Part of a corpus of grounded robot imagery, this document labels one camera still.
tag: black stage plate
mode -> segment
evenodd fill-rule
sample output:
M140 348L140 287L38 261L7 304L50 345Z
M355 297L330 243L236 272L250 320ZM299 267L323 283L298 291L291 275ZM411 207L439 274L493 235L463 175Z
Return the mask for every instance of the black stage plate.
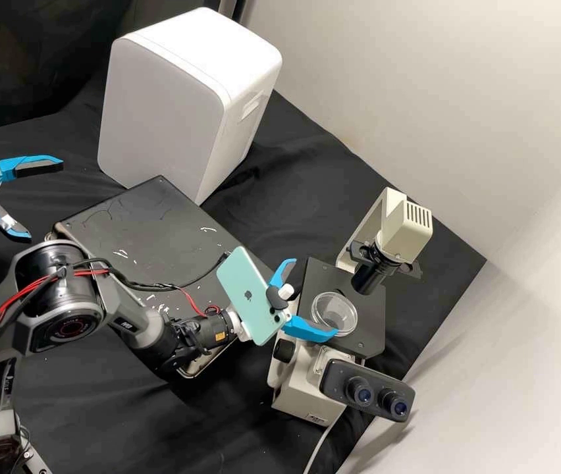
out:
M298 314L311 318L311 303L320 293L342 293L355 305L358 325L348 336L331 338L327 345L368 359L381 354L386 344L386 288L380 285L370 295L359 294L351 285L352 276L322 260L310 257L305 269Z

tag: microscope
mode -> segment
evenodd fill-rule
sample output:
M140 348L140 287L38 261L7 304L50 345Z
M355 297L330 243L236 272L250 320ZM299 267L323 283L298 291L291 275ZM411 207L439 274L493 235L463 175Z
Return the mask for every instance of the microscope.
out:
M278 331L267 375L273 408L324 427L346 406L396 422L408 419L414 390L363 364L385 347L381 283L395 273L421 278L416 258L432 232L430 210L386 188L334 267L309 258L293 310L337 332L314 342Z

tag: red wire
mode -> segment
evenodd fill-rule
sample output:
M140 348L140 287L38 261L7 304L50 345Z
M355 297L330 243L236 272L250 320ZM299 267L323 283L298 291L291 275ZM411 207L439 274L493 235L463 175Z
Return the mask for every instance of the red wire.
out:
M107 269L81 270L81 271L75 272L74 275L76 277L85 277L85 276L88 276L88 275L104 275L105 273L109 273L109 270L107 270ZM29 285L22 288L15 295L13 295L9 299L7 299L2 304L2 306L0 306L0 324L1 324L1 320L4 318L4 315L6 314L6 310L9 308L9 306L11 306L15 301L19 300L24 295L30 293L35 288L37 288L41 284L41 282L43 282L46 278L47 278L47 275L42 276L41 278L38 278L37 280L33 281Z
M191 295L189 295L185 290L179 288L179 290L184 294L184 296L186 296L186 299L188 300L188 303L190 304L190 307L193 308L193 311L195 311L199 316L206 316L206 314L202 313L200 311L200 309L197 307L197 305L195 304L195 300L193 300L193 297Z
M208 307L206 308L206 311L208 311L209 309L214 309L217 314L219 314L221 312L221 308L217 305L208 305Z

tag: label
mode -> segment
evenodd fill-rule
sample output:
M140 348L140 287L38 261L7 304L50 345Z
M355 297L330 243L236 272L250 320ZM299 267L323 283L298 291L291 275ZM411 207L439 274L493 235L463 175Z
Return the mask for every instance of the label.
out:
M308 419L309 421L313 421L314 423L317 423L318 425L325 426L325 425L327 424L327 420L326 420L326 419L320 418L319 416L313 415L313 414L311 414L311 413L309 413L309 414L307 415L307 419Z
M124 320L121 317L117 317L114 320L114 324L117 324L118 326L120 326L121 328L123 328L124 330L130 331L130 332L137 332L138 328L135 327L132 323L130 323L129 321Z

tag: black wire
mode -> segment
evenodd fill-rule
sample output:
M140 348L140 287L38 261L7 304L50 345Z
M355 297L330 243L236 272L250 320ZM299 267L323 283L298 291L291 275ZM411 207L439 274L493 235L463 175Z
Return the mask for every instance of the black wire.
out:
M87 265L89 263L97 263L97 262L104 263L107 266L107 269L109 270L109 272L112 275L114 275L116 278L118 278L120 283L125 285L127 288L130 288L130 289L136 290L136 291L141 291L141 292L169 292L169 291L181 290L182 288L185 288L187 286L192 285L193 283L198 282L202 278L206 277L211 271L216 269L219 265L221 265L221 263L223 263L223 261L226 258L228 258L228 253L227 252L222 253L221 256L218 258L217 262L215 262L215 264L212 267L210 267L208 270L206 270L201 275L193 278L191 281L188 281L184 284L139 283L139 282L136 282L136 281L133 281L133 280L130 280L129 278L127 278L120 270L114 268L112 266L112 264L109 262L109 260L104 259L104 258L92 258L92 259L82 260L78 263L73 264L72 268L78 268L78 267L81 267L83 265Z
M112 268L109 260L104 259L104 258L100 258L100 257L96 257L96 258L92 258L92 259L85 259L85 260L81 260L80 262L73 263L72 268L77 269L79 267L83 267L83 266L88 265L90 263L104 263L107 268Z
M15 459L15 462L13 463L13 467L11 468L9 474L13 474L13 473L15 472L15 468L16 468L17 465L19 464L19 461L24 457L24 454L26 453L26 451L28 451L28 450L30 449L30 447L31 447L31 443L30 443L30 441L31 441L30 430L29 430L28 428L26 428L24 425L22 425L22 426L19 428L19 434L20 434L20 436L19 436L19 442L22 442L22 437L21 437L22 431L23 431L24 433L26 433L26 444L24 445L24 449L22 449L22 450L19 452L19 455L17 456L17 459Z
M24 311L24 308L28 305L28 303L30 303L30 301L35 298L36 296L38 296L41 292L43 292L43 290L45 290L45 288L52 282L52 280L54 280L55 278L62 278L61 274L64 274L67 272L67 268L65 267L61 267L60 269L58 269L57 271L55 271L54 273L51 273L50 275L48 275L46 277L46 279L44 281L42 281L37 288L35 288L34 290L32 290L18 305L17 307L11 312L11 315L8 316L4 323L2 324L2 326L0 327L0 338L2 337L2 334L4 334L4 332L6 332L6 329L11 325L12 322L14 322L19 315L22 313L22 311Z

